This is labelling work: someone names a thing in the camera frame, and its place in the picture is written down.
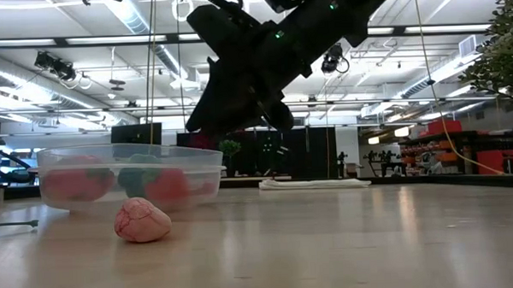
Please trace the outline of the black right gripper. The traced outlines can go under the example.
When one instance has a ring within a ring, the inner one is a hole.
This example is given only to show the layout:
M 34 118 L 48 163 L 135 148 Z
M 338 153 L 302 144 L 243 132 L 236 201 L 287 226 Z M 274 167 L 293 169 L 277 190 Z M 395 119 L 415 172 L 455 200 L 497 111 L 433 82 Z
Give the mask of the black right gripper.
M 186 122 L 188 132 L 224 135 L 253 127 L 262 119 L 262 103 L 270 126 L 289 131 L 294 118 L 280 100 L 282 90 L 298 76 L 312 74 L 312 57 L 299 29 L 301 3 L 279 23 L 259 22 L 230 3 L 224 8 L 205 4 L 187 22 L 215 52 L 208 60 L 209 81 Z

